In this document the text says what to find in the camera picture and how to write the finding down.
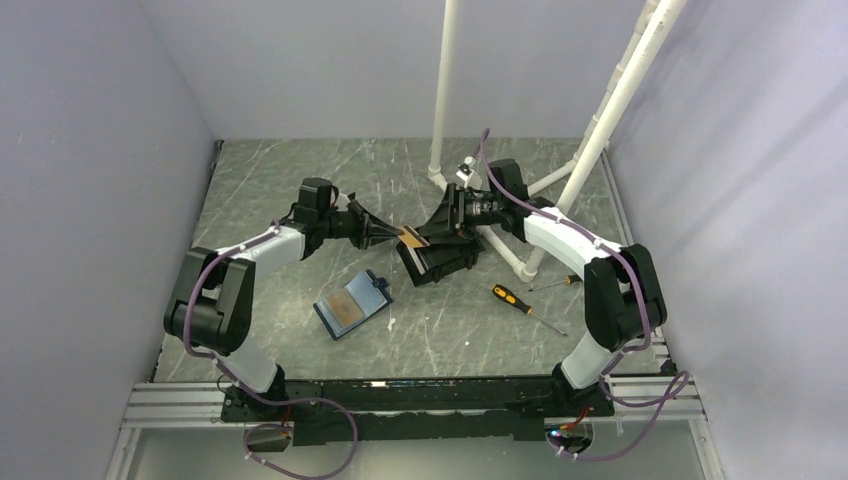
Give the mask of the blue card holder wallet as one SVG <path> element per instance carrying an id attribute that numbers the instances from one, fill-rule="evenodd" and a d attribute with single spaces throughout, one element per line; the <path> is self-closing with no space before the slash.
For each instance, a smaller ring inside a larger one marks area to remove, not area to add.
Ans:
<path id="1" fill-rule="evenodd" d="M 393 303 L 389 282 L 368 269 L 313 304 L 333 340 L 339 340 Z"/>

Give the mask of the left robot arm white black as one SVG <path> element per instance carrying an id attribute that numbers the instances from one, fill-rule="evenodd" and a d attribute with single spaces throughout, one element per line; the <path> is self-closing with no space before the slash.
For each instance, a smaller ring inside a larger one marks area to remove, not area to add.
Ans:
<path id="1" fill-rule="evenodd" d="M 306 178 L 289 212 L 262 233 L 229 247 L 193 247 L 186 253 L 165 308 L 164 331 L 188 355 L 212 361 L 248 395 L 258 417 L 275 419 L 287 406 L 286 379 L 250 335 L 256 283 L 308 258 L 326 240 L 346 239 L 365 250 L 401 233 L 331 181 Z"/>

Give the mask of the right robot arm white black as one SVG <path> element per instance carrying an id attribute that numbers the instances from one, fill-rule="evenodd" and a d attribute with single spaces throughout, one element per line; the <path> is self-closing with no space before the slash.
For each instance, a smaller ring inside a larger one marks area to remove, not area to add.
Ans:
<path id="1" fill-rule="evenodd" d="M 552 372 L 551 401 L 574 415 L 618 358 L 650 344 L 667 319 L 651 254 L 641 244 L 622 246 L 570 220 L 551 202 L 531 197 L 518 163 L 502 159 L 484 167 L 487 190 L 447 184 L 426 223 L 416 228 L 417 248 L 397 252 L 417 287 L 472 268 L 483 250 L 480 228 L 498 225 L 538 247 L 578 276 L 584 291 L 586 332 Z"/>

